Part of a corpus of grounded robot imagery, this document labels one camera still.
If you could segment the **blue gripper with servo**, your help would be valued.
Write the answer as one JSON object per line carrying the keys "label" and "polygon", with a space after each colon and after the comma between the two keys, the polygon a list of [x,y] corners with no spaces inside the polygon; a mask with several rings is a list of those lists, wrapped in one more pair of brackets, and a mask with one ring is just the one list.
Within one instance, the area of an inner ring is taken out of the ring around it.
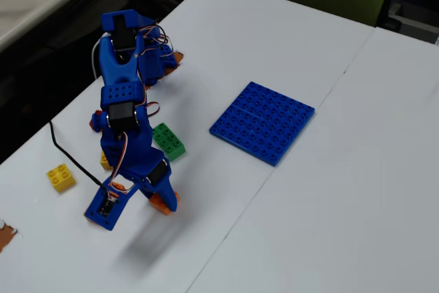
{"label": "blue gripper with servo", "polygon": [[152,130],[120,132],[110,128],[102,132],[102,150],[112,174],[106,184],[113,186],[118,175],[141,187],[149,203],[160,212],[174,212],[178,195],[169,182],[171,168],[164,153],[152,146]]}

